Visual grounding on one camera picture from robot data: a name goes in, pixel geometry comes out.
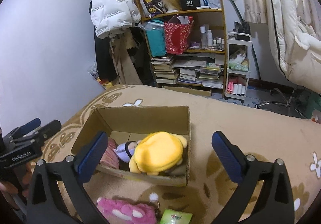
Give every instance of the yellow plush toy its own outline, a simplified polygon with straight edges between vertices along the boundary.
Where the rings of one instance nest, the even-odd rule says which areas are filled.
[[[180,165],[183,161],[183,149],[186,147],[187,140],[181,135],[163,131],[151,133],[136,147],[129,162],[129,170],[158,175],[161,171]]]

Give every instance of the screw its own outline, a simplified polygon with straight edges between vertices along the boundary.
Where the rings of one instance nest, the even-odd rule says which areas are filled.
[[[284,161],[283,161],[282,159],[277,159],[277,160],[276,160],[276,163],[277,163],[278,165],[283,165],[283,164],[284,164]]]
[[[246,155],[246,159],[247,159],[248,161],[254,161],[254,160],[255,160],[255,157],[254,157],[253,155],[249,154],[249,155]]]
[[[37,161],[37,165],[38,166],[43,165],[43,159],[40,159],[39,161]]]
[[[73,161],[73,156],[72,155],[68,155],[66,157],[66,162],[71,162],[71,161]]]

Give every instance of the teal gift bag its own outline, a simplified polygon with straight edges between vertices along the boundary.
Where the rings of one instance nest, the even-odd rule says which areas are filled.
[[[146,31],[151,55],[153,57],[165,56],[166,48],[164,22],[160,20],[149,21],[145,25],[144,29]]]

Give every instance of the green card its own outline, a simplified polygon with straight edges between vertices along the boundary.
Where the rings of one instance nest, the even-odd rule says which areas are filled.
[[[193,214],[166,209],[159,224],[189,224]]]

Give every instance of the human hand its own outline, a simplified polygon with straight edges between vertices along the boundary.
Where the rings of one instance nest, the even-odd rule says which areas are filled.
[[[23,185],[29,185],[31,178],[33,176],[33,173],[31,171],[31,164],[26,164],[26,174],[23,176],[21,182]],[[18,208],[15,202],[12,199],[12,195],[18,194],[18,189],[10,182],[7,181],[1,181],[0,182],[0,191],[2,192],[3,196],[6,198],[6,200],[15,208]],[[29,189],[26,189],[22,192],[22,195],[24,197],[28,197]]]

